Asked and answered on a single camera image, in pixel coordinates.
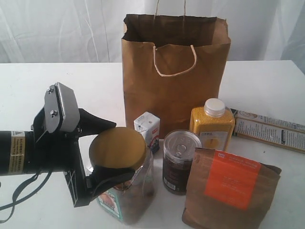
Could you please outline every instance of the white table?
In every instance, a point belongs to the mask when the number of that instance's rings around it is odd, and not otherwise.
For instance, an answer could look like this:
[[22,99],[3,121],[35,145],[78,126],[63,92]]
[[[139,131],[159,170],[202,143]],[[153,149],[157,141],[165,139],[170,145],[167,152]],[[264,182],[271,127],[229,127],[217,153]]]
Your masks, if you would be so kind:
[[[125,125],[121,63],[0,64],[0,129],[30,130],[44,104],[47,87],[56,81],[75,92],[88,112]],[[305,124],[305,76],[292,61],[228,62],[219,97],[228,107]],[[84,163],[93,137],[80,141]],[[233,137],[228,152],[280,167],[283,171],[271,209],[260,229],[300,229],[305,225],[305,155]],[[162,152],[155,156],[157,194],[135,228],[190,228],[181,221],[185,197],[169,193],[162,184]],[[31,192],[44,178],[25,191]],[[28,175],[0,177],[0,205],[11,202],[15,188]],[[0,212],[0,218],[9,211]],[[132,228],[110,217],[93,201],[73,208],[62,173],[52,174],[35,196],[18,205],[0,228],[100,229]]]

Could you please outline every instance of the orange label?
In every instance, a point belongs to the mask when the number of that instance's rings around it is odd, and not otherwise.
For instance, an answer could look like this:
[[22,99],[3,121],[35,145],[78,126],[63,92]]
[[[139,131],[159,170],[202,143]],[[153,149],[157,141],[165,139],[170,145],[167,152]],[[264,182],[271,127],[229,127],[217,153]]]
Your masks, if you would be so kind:
[[215,150],[204,194],[246,210],[261,166],[256,161]]

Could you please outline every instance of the white cap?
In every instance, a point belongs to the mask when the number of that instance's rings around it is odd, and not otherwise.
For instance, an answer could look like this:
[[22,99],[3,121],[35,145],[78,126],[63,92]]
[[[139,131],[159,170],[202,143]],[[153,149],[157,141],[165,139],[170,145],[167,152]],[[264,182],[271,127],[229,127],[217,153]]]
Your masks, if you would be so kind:
[[220,99],[208,99],[204,104],[204,112],[211,117],[221,117],[225,112],[224,102]]

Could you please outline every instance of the screw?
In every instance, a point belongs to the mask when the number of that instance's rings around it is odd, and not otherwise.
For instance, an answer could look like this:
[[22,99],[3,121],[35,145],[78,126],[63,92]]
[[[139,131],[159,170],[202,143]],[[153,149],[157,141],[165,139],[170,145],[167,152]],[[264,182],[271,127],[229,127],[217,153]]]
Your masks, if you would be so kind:
[[52,93],[53,91],[54,91],[54,89],[53,88],[51,88],[51,87],[48,87],[48,90],[47,90],[48,92],[49,92],[49,94],[50,93]]
[[57,115],[57,111],[51,111],[50,114],[52,115],[52,118],[53,118],[54,116]]

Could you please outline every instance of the gold lid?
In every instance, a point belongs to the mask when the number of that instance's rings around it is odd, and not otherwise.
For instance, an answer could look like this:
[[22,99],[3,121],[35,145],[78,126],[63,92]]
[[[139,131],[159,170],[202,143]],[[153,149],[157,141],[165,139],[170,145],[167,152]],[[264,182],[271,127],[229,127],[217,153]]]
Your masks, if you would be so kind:
[[137,131],[117,127],[100,133],[89,148],[92,165],[137,170],[146,157],[146,143]]

